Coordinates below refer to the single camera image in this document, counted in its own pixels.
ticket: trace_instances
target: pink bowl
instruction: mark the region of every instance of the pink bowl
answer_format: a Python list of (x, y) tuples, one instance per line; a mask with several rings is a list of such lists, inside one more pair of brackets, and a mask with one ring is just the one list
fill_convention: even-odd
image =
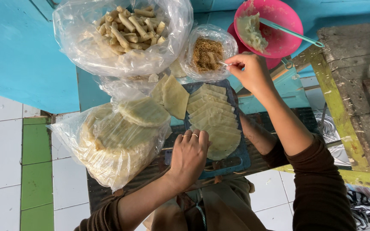
[(267, 58), (282, 58), (296, 51), (302, 39), (281, 30), (273, 29), (267, 25), (260, 24), (262, 36), (268, 41), (269, 45), (265, 52), (261, 53), (246, 44), (238, 33), (236, 19), (240, 16), (250, 16), (260, 13), (260, 18), (268, 19), (287, 29), (303, 35), (301, 19), (296, 12), (286, 3), (280, 0), (248, 0), (244, 2), (236, 11), (234, 16), (234, 28), (240, 41), (252, 52)]
[[(235, 38), (236, 44), (238, 45), (238, 53), (239, 54), (244, 52), (244, 51), (247, 51), (247, 52), (251, 51), (238, 38), (238, 35), (236, 34), (236, 31), (235, 31), (234, 23), (231, 23), (231, 25), (228, 27), (228, 33), (231, 34)], [(282, 58), (266, 58), (265, 57), (265, 60), (266, 60), (266, 67), (268, 68), (268, 70), (270, 70), (270, 69), (278, 66), (278, 64), (281, 62)]]

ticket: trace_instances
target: brown crumbs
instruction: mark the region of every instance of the brown crumbs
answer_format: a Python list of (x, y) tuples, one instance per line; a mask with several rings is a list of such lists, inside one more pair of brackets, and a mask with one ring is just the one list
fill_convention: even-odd
[(194, 45), (193, 62), (197, 71), (215, 71), (222, 64), (217, 63), (217, 60), (223, 60), (222, 50), (224, 47), (218, 41), (204, 39), (199, 37)]

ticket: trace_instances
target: spoon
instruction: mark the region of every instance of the spoon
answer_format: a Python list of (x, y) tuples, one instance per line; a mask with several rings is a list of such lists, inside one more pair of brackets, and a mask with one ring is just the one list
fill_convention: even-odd
[(292, 30), (286, 29), (285, 27), (280, 26), (280, 25), (278, 25), (278, 24), (276, 24), (274, 22), (271, 22), (270, 20), (267, 20), (267, 19), (264, 19), (264, 18), (260, 18), (260, 23), (265, 24), (267, 26), (270, 26), (270, 27), (272, 27), (274, 29), (284, 31), (284, 32), (286, 32), (288, 34), (294, 35), (294, 36), (296, 36), (298, 38), (301, 38), (301, 39), (303, 39), (305, 41), (308, 41), (308, 42), (310, 42), (312, 44), (315, 44), (316, 46), (319, 46), (319, 47), (324, 47), (325, 46), (323, 43), (321, 43), (319, 41), (310, 39), (310, 38), (308, 38), (306, 36), (303, 36), (301, 34), (298, 34), (296, 32), (293, 32)]

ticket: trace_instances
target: zipper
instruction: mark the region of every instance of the zipper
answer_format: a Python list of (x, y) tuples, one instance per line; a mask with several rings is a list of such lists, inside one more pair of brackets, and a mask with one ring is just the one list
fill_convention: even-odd
[(199, 188), (199, 189), (198, 189), (198, 192), (199, 192), (199, 196), (200, 196), (201, 198), (199, 198), (199, 197), (198, 197), (198, 202), (197, 202), (197, 206), (196, 206), (196, 208), (197, 208), (197, 209), (199, 210), (199, 212), (201, 213), (202, 221), (203, 221), (203, 229), (204, 229), (205, 231), (208, 231), (208, 228), (206, 227), (206, 218), (205, 218), (205, 214), (203, 213), (202, 208), (198, 206), (199, 202), (201, 202), (201, 201), (202, 201), (202, 198), (203, 198), (203, 196), (202, 196), (202, 190)]
[(197, 204), (196, 208), (197, 208), (197, 209), (199, 210), (199, 212), (201, 213), (202, 220), (203, 220), (203, 228), (204, 228), (204, 230), (205, 230), (205, 231), (208, 231), (208, 229), (207, 229), (207, 227), (206, 227), (206, 218), (205, 218), (205, 214), (203, 213), (202, 208), (201, 208), (201, 207), (199, 207), (199, 206), (198, 206), (198, 204)]

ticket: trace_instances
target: blue cutting board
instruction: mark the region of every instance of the blue cutting board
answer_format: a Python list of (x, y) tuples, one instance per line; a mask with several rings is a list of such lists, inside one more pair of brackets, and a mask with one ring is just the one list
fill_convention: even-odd
[[(192, 94), (196, 90), (198, 90), (203, 84), (204, 84), (203, 82), (197, 82), (197, 83), (187, 83), (182, 86), (185, 88), (185, 90), (188, 93)], [(236, 103), (235, 103), (234, 95), (232, 94), (232, 88), (231, 88), (231, 85), (229, 84), (229, 81), (225, 79), (219, 82), (206, 83), (206, 84), (212, 84), (212, 85), (224, 87), (227, 89), (227, 96), (228, 96), (227, 101), (228, 103), (231, 104), (231, 106), (235, 108), (234, 114), (236, 115), (236, 120), (238, 121), (238, 129), (242, 131), (242, 125), (240, 124), (239, 113), (238, 113), (238, 110), (236, 109)], [(188, 112), (186, 112), (185, 114), (184, 124), (185, 124), (185, 129), (187, 130), (191, 126), (191, 123), (189, 123), (189, 113)], [(234, 157), (239, 157), (240, 159), (239, 165), (234, 165), (234, 166), (230, 166), (230, 167), (226, 167), (226, 168), (218, 169), (218, 170), (212, 170), (212, 171), (204, 170), (201, 176), (199, 177), (199, 179), (201, 180), (201, 179), (210, 178), (210, 177), (214, 177), (218, 175), (225, 175), (231, 172), (242, 171), (251, 166), (251, 160), (249, 159), (248, 150), (246, 148), (245, 137), (242, 132), (240, 136), (239, 146), (226, 159), (234, 158)], [(214, 162), (214, 160), (207, 159), (206, 162), (210, 163), (210, 162)]]

